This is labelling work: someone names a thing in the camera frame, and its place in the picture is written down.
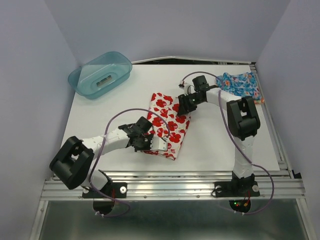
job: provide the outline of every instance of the screw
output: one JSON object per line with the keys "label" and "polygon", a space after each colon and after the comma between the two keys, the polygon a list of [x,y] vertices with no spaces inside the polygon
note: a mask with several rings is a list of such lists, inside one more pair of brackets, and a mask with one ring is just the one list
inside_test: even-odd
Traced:
{"label": "screw", "polygon": [[120,187],[120,193],[125,194],[127,192],[127,188],[125,186]]}
{"label": "screw", "polygon": [[258,187],[258,185],[253,185],[253,186],[252,186],[252,190],[253,190],[255,193],[259,192],[259,187]]}

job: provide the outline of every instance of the cable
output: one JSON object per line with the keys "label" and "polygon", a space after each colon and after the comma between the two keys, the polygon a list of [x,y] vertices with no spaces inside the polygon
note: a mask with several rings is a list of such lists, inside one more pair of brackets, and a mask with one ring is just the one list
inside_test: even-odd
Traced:
{"label": "cable", "polygon": [[247,212],[247,213],[242,213],[243,215],[253,215],[253,214],[257,214],[257,213],[263,211],[263,210],[271,203],[272,199],[274,198],[274,194],[275,194],[275,182],[274,182],[274,180],[273,180],[270,172],[269,172],[267,169],[265,169],[263,166],[254,164],[254,163],[248,158],[248,156],[241,150],[241,148],[237,145],[237,143],[235,142],[234,137],[232,136],[232,134],[231,134],[231,132],[230,132],[230,130],[229,130],[229,127],[228,127],[228,124],[227,124],[227,121],[226,121],[226,117],[225,117],[225,115],[224,115],[224,110],[223,110],[223,108],[222,108],[221,91],[222,91],[222,89],[223,89],[224,86],[225,86],[224,82],[223,82],[219,77],[217,77],[216,75],[214,75],[214,74],[212,74],[212,73],[210,73],[210,72],[206,72],[206,71],[194,71],[194,72],[191,72],[191,73],[189,73],[188,75],[186,75],[181,81],[184,83],[185,80],[186,80],[186,78],[189,77],[189,76],[191,76],[191,75],[193,75],[193,74],[208,74],[208,75],[210,75],[210,76],[215,77],[216,80],[219,80],[219,81],[220,81],[220,83],[221,83],[221,88],[220,88],[219,93],[218,93],[218,100],[219,100],[219,108],[220,108],[220,112],[221,112],[221,116],[222,116],[222,120],[223,120],[225,129],[226,129],[226,132],[228,133],[228,135],[229,135],[232,143],[234,144],[234,146],[236,147],[236,149],[242,154],[242,156],[243,156],[252,166],[255,166],[255,167],[260,168],[260,169],[262,169],[263,171],[265,171],[265,173],[269,176],[269,178],[270,178],[270,180],[271,180],[272,192],[271,192],[271,196],[270,196],[268,202],[266,203],[266,205],[263,206],[262,208],[256,210],[256,211]]}
{"label": "cable", "polygon": [[104,198],[109,199],[109,200],[111,200],[111,201],[114,201],[115,203],[119,203],[119,204],[124,204],[124,205],[126,205],[126,206],[127,206],[127,210],[124,211],[124,212],[122,212],[122,213],[115,214],[115,215],[104,215],[104,214],[101,214],[101,213],[98,212],[98,211],[95,212],[96,215],[101,216],[101,217],[103,217],[103,218],[119,217],[119,216],[125,215],[126,213],[128,213],[128,212],[131,210],[131,206],[130,206],[129,203],[104,194],[104,193],[101,192],[99,189],[97,189],[97,188],[94,186],[94,184],[92,183],[92,176],[93,176],[93,173],[94,173],[94,171],[95,171],[95,169],[96,169],[96,167],[97,167],[97,165],[98,165],[98,162],[99,162],[99,160],[100,160],[102,151],[103,151],[103,149],[104,149],[104,147],[105,147],[105,144],[106,144],[106,135],[107,135],[107,133],[108,133],[108,129],[109,129],[109,126],[110,126],[111,122],[112,122],[115,118],[117,118],[119,115],[124,114],[124,113],[126,113],[126,112],[130,112],[130,111],[145,111],[145,112],[148,112],[148,113],[151,113],[151,114],[156,115],[157,117],[159,117],[159,118],[164,122],[166,128],[168,129],[168,134],[167,134],[167,136],[169,137],[169,135],[170,135],[170,128],[169,128],[168,123],[167,123],[160,115],[156,114],[156,113],[153,112],[153,111],[147,110],[147,109],[143,109],[143,108],[130,108],[130,109],[127,109],[127,110],[124,110],[124,111],[119,112],[117,115],[113,116],[113,117],[110,119],[110,121],[109,121],[108,124],[106,125],[105,131],[104,131],[104,136],[103,136],[103,141],[102,141],[101,148],[100,148],[100,150],[99,150],[99,152],[98,152],[98,155],[97,155],[97,157],[96,157],[95,163],[94,163],[93,168],[92,168],[92,170],[91,170],[91,172],[90,172],[90,175],[89,175],[89,184],[90,184],[90,186],[92,187],[92,189],[93,189],[95,192],[97,192],[98,194],[100,194],[100,195],[103,196]]}

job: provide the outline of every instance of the white table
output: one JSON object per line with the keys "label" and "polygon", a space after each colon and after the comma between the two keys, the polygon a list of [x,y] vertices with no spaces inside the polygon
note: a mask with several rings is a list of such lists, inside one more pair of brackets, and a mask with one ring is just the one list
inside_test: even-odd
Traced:
{"label": "white table", "polygon": [[[63,143],[71,136],[79,139],[101,135],[111,117],[130,108],[148,109],[154,92],[178,96],[183,91],[179,81],[195,71],[215,75],[250,72],[248,65],[134,65],[130,78],[120,86],[96,100],[75,94]],[[197,74],[187,78],[191,83]],[[209,84],[214,78],[206,75]],[[273,144],[261,105],[256,105],[261,127],[253,145],[253,162],[269,171],[279,171],[278,151]],[[131,111],[119,116],[111,124],[114,129],[122,124],[135,123],[144,111]],[[202,103],[191,113],[191,122],[178,158],[173,161],[160,156],[134,152],[129,147],[101,157],[98,168],[104,171],[231,171],[234,166],[235,147],[224,127],[218,106]]]}

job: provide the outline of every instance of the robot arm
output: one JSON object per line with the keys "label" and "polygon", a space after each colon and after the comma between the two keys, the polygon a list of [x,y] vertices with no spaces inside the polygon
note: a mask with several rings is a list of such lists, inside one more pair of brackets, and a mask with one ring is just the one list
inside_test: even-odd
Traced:
{"label": "robot arm", "polygon": [[[167,150],[167,142],[153,134],[146,135],[152,123],[141,117],[134,124],[125,124],[109,132],[101,155],[116,149],[134,147],[134,151]],[[97,158],[103,144],[104,136],[96,136],[79,140],[70,137],[50,164],[50,169],[68,187],[75,189],[78,186],[91,187],[89,175],[91,163]],[[101,190],[111,179],[105,173],[95,170],[92,174],[92,183]]]}
{"label": "robot arm", "polygon": [[[203,75],[194,78],[192,81],[195,91],[193,93],[190,91],[190,84],[181,82],[179,85],[180,88],[184,89],[184,94],[178,96],[178,115],[190,113],[197,109],[198,104],[204,102],[219,106],[219,91],[221,91],[221,106],[227,111],[228,128],[237,145],[249,159],[252,159],[254,136],[261,125],[253,98],[232,95],[221,90],[217,85],[209,86]],[[234,159],[231,184],[226,186],[227,191],[224,191],[226,189],[220,190],[221,197],[226,197],[224,195],[226,192],[229,192],[227,197],[244,196],[253,185],[256,185],[252,165],[237,148],[235,148]]]}

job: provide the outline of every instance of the teal plastic bin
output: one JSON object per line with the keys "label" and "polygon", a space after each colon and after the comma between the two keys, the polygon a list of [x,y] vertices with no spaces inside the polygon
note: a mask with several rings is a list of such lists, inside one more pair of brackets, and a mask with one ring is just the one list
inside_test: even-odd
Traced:
{"label": "teal plastic bin", "polygon": [[131,70],[125,56],[110,51],[74,70],[68,82],[79,95],[96,99],[127,80]]}

